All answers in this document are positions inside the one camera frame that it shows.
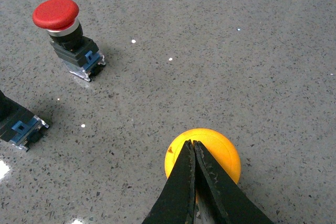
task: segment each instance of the granite countertop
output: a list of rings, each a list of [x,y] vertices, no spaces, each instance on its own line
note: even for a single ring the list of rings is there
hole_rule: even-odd
[[[0,1],[0,89],[51,125],[0,142],[1,223],[141,223],[196,127],[232,141],[272,221],[335,223],[336,0],[74,0],[106,56],[90,83],[33,24],[43,1]]]

